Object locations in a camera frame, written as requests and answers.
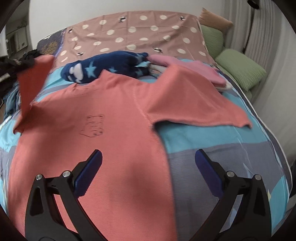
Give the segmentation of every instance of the pink t-shirt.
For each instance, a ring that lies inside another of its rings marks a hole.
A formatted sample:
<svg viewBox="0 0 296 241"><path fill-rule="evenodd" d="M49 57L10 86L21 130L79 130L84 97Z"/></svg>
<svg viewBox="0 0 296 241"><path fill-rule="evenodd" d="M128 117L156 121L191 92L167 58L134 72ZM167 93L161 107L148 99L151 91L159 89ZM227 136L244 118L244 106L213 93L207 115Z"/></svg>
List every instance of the pink t-shirt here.
<svg viewBox="0 0 296 241"><path fill-rule="evenodd" d="M226 86L226 80L225 78L223 78L218 74L217 72L218 69L212 68L199 60L184 62L172 56L165 56L165 55L158 55L158 54L149 55L147 59L152 64L162 65L166 67L169 67L172 64L184 66L188 69L191 69L194 72L199 73L203 77L207 78L210 82L212 82L214 86L218 86L218 87Z"/></svg>
<svg viewBox="0 0 296 241"><path fill-rule="evenodd" d="M37 174L59 176L99 149L103 164L79 201L101 233L111 241L177 240L169 165L154 130L163 120L251 125L241 108L185 67L170 66L153 84L104 70L90 84L73 84L34 103L18 122L22 135L8 195L13 224L24 234ZM65 224L74 230L56 200Z"/></svg>

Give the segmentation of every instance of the brown polka dot sheet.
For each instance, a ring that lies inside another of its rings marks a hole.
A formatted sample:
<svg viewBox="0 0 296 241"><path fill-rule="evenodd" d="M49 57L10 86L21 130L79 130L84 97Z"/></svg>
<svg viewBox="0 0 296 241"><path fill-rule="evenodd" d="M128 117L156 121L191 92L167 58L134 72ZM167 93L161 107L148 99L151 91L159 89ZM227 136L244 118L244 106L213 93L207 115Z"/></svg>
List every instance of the brown polka dot sheet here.
<svg viewBox="0 0 296 241"><path fill-rule="evenodd" d="M66 28L53 70L117 50L215 63L206 49L196 16L133 11L100 16Z"/></svg>

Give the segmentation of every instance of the bed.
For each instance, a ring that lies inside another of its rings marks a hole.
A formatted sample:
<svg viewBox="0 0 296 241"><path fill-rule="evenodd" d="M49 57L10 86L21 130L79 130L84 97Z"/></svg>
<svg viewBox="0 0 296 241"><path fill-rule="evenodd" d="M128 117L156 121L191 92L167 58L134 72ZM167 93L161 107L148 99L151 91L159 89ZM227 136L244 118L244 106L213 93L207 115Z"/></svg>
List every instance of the bed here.
<svg viewBox="0 0 296 241"><path fill-rule="evenodd" d="M115 37L114 32L120 32L121 36ZM190 45L186 43L187 35L192 36L188 37ZM108 45L110 39L118 45ZM207 43L204 42L197 18L178 12L135 11L101 16L60 30L41 40L37 48L44 54L56 56L54 68L36 97L37 102L73 84L61 78L65 64L96 54L127 50L169 55L184 62L201 60L206 64L215 64L207 52ZM247 113L252 129L246 126L198 127L168 121L160 122L155 127L170 166L178 240L189 240L218 201L210 193L194 163L194 154L201 148L225 170L232 170L241 177L250 178L257 173L263 177L273 229L286 211L292 177L285 155L233 77L225 74L223 77L233 86L223 92L223 96ZM144 76L139 81L152 83L156 79ZM6 119L0 129L0 202L8 216L8 186L9 179L13 178L9 176L9 171L11 163L15 161L13 157L20 138L20 134L13 134L12 130L18 115L17 112ZM240 200L237 199L223 230L231 226L239 204ZM23 231L20 224L17 228Z"/></svg>

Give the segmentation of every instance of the green pillow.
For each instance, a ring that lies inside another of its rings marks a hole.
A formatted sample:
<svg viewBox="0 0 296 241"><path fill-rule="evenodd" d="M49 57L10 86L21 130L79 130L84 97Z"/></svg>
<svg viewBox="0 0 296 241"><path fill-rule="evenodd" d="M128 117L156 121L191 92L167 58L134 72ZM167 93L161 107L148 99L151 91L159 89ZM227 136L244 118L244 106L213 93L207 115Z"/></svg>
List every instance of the green pillow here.
<svg viewBox="0 0 296 241"><path fill-rule="evenodd" d="M218 29L207 27L204 25L201 25L201 28L207 50L211 57L215 59L222 52L223 49L223 33Z"/></svg>
<svg viewBox="0 0 296 241"><path fill-rule="evenodd" d="M234 49L225 49L215 61L246 91L258 84L266 75L266 71L259 64Z"/></svg>

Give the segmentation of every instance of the white wall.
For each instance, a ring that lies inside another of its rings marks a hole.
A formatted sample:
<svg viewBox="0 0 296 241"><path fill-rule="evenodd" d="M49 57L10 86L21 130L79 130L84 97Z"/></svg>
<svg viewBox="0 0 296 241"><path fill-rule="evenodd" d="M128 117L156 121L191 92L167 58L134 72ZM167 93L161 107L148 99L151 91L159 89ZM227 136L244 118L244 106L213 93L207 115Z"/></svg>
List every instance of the white wall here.
<svg viewBox="0 0 296 241"><path fill-rule="evenodd" d="M4 26L4 29L0 33L0 56L7 55L5 28Z"/></svg>
<svg viewBox="0 0 296 241"><path fill-rule="evenodd" d="M17 19L13 22L8 22L6 24L6 35L17 30L22 25L23 19Z"/></svg>
<svg viewBox="0 0 296 241"><path fill-rule="evenodd" d="M29 24L32 46L42 38L70 25L101 15L135 11L165 10L198 16L202 8L222 13L223 0L31 0Z"/></svg>
<svg viewBox="0 0 296 241"><path fill-rule="evenodd" d="M279 140L291 164L296 159L296 34L281 15L278 50L256 112Z"/></svg>

